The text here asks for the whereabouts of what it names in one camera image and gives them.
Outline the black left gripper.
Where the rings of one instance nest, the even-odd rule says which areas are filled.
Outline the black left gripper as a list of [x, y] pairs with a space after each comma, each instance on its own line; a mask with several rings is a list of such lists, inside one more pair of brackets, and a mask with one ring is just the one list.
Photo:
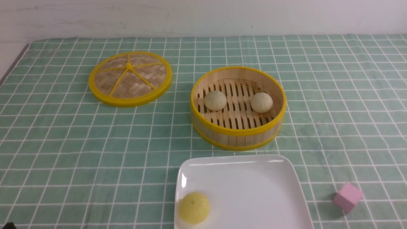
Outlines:
[[2, 229], [17, 229], [14, 223], [6, 223]]

